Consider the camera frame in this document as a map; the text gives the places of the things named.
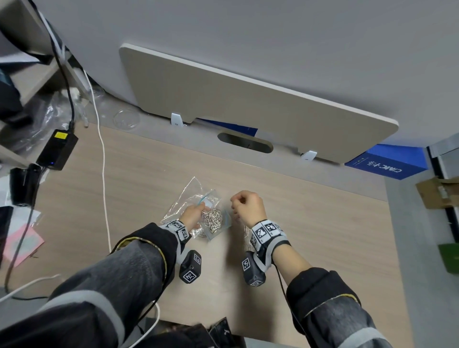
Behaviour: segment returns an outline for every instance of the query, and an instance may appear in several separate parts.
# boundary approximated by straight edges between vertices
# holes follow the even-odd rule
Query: white wall
[[[388,143],[459,130],[457,0],[35,0],[88,73],[135,103],[124,42],[395,118]]]

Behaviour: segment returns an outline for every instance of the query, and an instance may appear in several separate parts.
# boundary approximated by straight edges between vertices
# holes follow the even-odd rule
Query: white bracket
[[[317,152],[310,150],[302,154],[301,159],[304,159],[305,161],[312,161],[316,156],[317,156]]]
[[[171,114],[171,125],[183,127],[182,117],[177,113]]]

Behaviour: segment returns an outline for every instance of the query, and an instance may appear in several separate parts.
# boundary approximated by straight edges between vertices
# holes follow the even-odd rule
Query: person's left hand
[[[201,202],[199,205],[192,204],[188,206],[183,212],[182,216],[180,216],[179,220],[185,225],[188,232],[191,232],[192,229],[200,227],[198,221],[201,219],[202,211],[204,209],[210,210],[208,207],[206,207],[204,202]]]

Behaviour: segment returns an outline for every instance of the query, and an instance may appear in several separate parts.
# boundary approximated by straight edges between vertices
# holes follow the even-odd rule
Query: brown cardboard box
[[[416,187],[427,209],[459,207],[459,176],[452,179],[435,177]]]

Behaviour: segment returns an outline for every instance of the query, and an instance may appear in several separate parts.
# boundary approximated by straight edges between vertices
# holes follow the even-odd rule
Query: person
[[[339,275],[310,265],[268,220],[258,194],[241,191],[231,203],[235,218],[252,229],[260,269],[274,263],[287,283],[293,324],[312,348],[391,347]],[[178,231],[185,228],[188,235],[198,227],[203,209],[204,204],[189,206],[177,221],[150,223],[120,240],[105,259],[59,285],[37,313],[0,331],[0,347],[120,347],[142,310],[173,280],[188,240]],[[218,346],[202,325],[149,336],[137,345]]]

